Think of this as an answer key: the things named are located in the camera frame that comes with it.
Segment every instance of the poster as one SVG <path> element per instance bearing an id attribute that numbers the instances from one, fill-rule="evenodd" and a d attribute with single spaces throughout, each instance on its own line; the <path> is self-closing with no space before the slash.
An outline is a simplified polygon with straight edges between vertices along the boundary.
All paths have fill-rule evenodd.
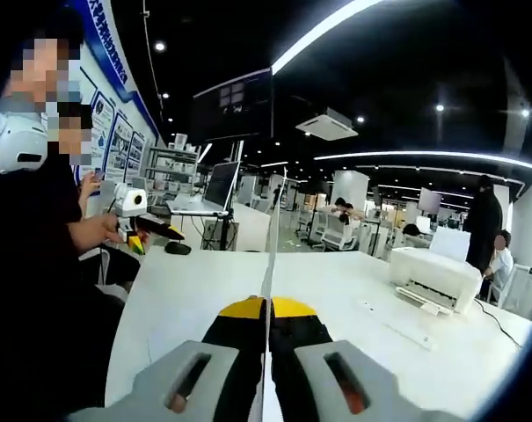
<path id="1" fill-rule="evenodd" d="M 132 137 L 133 127 L 125 120 L 122 114 L 117 113 L 106 151 L 106 180 L 123 181 Z"/>
<path id="2" fill-rule="evenodd" d="M 111 132 L 115 109 L 101 91 L 96 92 L 91 103 L 91 165 L 77 168 L 77 181 L 89 171 L 102 170 L 106 153 L 107 138 Z"/>
<path id="3" fill-rule="evenodd" d="M 133 141 L 128 152 L 127 169 L 125 181 L 130 184 L 131 178 L 141 174 L 142 152 L 144 150 L 144 136 L 138 132 L 133 132 Z"/>

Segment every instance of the hand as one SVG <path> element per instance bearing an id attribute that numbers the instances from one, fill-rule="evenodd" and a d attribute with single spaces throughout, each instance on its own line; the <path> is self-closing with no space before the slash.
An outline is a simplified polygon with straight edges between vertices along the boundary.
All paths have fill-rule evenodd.
<path id="1" fill-rule="evenodd" d="M 122 244 L 117 234 L 117 216 L 115 214 L 96 215 L 80 222 L 69 224 L 69 233 L 80 253 L 99 246 L 105 240 Z"/>
<path id="2" fill-rule="evenodd" d="M 90 171 L 82 179 L 82 184 L 80 185 L 80 195 L 88 198 L 92 193 L 96 192 L 100 186 L 101 183 L 96 180 L 96 173 L 94 171 Z"/>

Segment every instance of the recessed light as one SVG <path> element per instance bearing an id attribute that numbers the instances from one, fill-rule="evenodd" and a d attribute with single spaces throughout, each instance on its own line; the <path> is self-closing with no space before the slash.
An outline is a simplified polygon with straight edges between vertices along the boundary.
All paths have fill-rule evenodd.
<path id="1" fill-rule="evenodd" d="M 162 53 L 163 51 L 166 50 L 166 44 L 163 41 L 157 41 L 157 42 L 154 43 L 154 49 L 157 52 Z"/>

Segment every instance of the shelf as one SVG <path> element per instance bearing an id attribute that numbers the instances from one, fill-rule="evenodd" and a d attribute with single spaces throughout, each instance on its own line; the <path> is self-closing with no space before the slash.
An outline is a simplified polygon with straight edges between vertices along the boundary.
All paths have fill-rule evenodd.
<path id="1" fill-rule="evenodd" d="M 190 152 L 190 151 L 184 151 L 182 149 L 168 149 L 168 148 L 158 148 L 158 147 L 150 147 L 151 151 L 157 151 L 157 152 L 168 152 L 170 154 L 178 154 L 181 156 L 193 156 L 196 157 L 196 152 Z"/>
<path id="2" fill-rule="evenodd" d="M 155 171 L 158 173 L 174 173 L 174 174 L 182 174 L 184 176 L 195 176 L 195 173 L 185 173 L 184 171 L 175 171 L 172 169 L 166 169 L 165 167 L 147 167 L 145 171 Z"/>

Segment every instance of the laptop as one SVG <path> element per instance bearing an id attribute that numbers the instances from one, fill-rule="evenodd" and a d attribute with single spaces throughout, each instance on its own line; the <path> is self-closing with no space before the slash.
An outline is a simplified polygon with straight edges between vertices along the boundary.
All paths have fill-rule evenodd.
<path id="1" fill-rule="evenodd" d="M 173 215 L 228 215 L 227 205 L 237 180 L 240 162 L 217 164 L 202 200 L 167 200 L 166 205 Z"/>

